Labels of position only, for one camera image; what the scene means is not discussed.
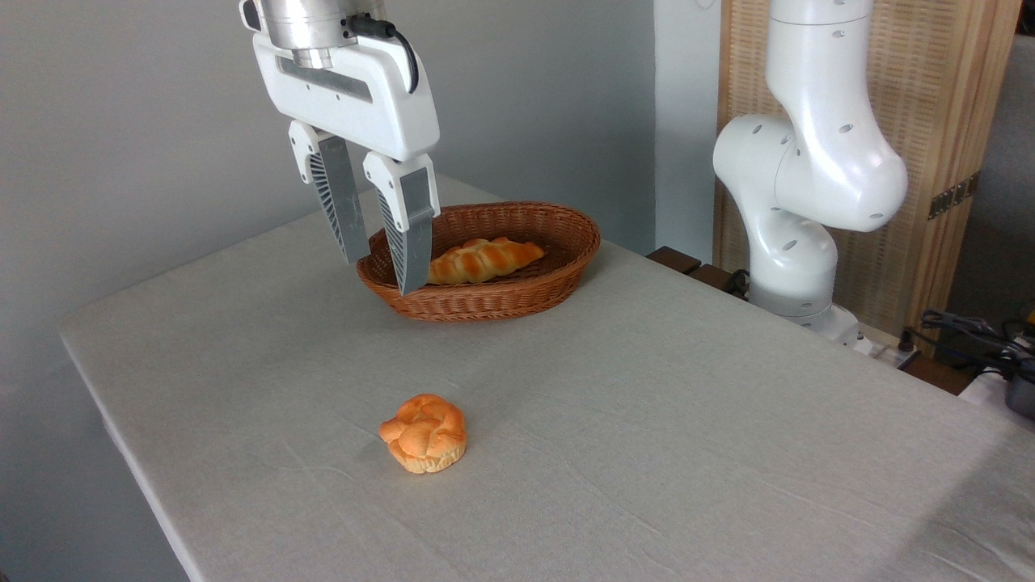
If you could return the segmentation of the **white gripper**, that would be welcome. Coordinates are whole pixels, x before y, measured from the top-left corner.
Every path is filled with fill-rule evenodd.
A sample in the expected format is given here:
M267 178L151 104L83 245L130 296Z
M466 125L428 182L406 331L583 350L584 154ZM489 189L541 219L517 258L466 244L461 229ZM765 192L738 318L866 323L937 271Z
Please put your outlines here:
M441 206L426 154L440 128L424 66L409 93L409 60L397 40L362 36L332 48L332 68L324 70L297 65L265 34L255 34L252 43L270 99L294 119L288 135L301 180L317 192L346 262L369 254L350 141L377 151L365 156L363 169L378 190L400 294L425 286Z

